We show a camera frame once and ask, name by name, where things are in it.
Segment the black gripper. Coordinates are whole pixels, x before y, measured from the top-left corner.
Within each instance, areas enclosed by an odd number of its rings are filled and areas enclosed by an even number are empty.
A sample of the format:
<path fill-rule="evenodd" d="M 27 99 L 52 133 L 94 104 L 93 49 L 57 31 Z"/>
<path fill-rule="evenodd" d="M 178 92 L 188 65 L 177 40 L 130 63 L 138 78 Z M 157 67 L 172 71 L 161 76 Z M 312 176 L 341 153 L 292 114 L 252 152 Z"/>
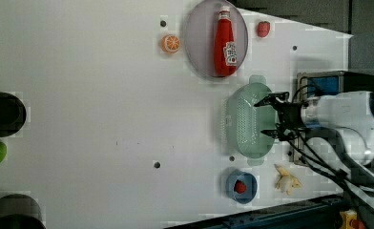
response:
<path fill-rule="evenodd" d="M 289 92 L 271 93 L 255 104 L 255 107 L 273 106 L 278 113 L 279 122 L 274 130 L 261 133 L 279 141 L 289 141 L 299 137 L 300 129 L 305 127 L 301 118 L 302 103 L 289 103 Z"/>

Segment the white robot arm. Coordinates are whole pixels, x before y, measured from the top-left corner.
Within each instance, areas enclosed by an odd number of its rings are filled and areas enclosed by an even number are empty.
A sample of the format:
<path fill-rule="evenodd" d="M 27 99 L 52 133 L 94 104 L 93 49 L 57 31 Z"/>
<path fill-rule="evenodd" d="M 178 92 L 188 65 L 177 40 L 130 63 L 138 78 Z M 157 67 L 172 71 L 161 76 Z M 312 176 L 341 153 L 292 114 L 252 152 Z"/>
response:
<path fill-rule="evenodd" d="M 290 102 L 287 93 L 269 94 L 256 103 L 278 115 L 264 135 L 280 141 L 298 139 L 297 150 L 310 169 L 329 178 L 374 213 L 374 93 L 356 91 L 311 96 Z"/>

